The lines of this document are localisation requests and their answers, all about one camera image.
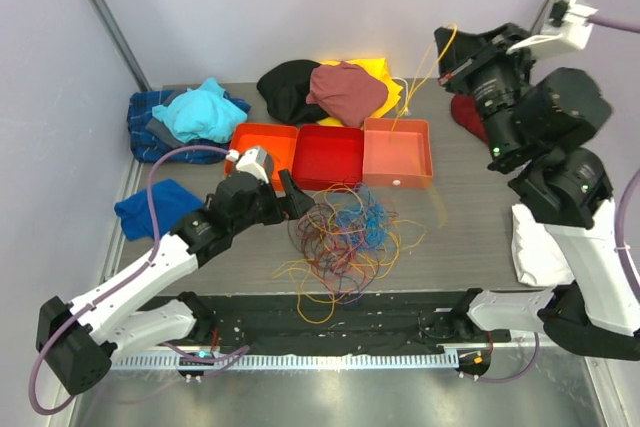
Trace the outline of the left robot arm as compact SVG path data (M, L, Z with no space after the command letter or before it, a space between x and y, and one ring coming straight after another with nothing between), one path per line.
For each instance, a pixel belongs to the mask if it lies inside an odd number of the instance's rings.
M192 293L163 307L143 305L177 280L228 250L234 237L262 224L302 218L312 197L279 173L284 194L249 172L234 172L204 204L182 217L144 257L93 290L69 302L54 296L39 310L38 365L47 365L72 396L98 384L113 363L169 340L205 344L213 315Z

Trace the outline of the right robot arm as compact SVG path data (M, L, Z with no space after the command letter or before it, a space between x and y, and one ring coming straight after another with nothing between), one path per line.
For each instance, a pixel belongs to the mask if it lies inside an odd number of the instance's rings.
M635 361L639 292L619 242L618 202L603 162L587 143L612 115L598 84L560 67L540 82L529 35L507 23L481 34L454 27L434 33L439 84L472 98L488 138L489 169L556 241L573 279L540 291L471 289L451 327L465 342L486 331L547 335L568 352Z

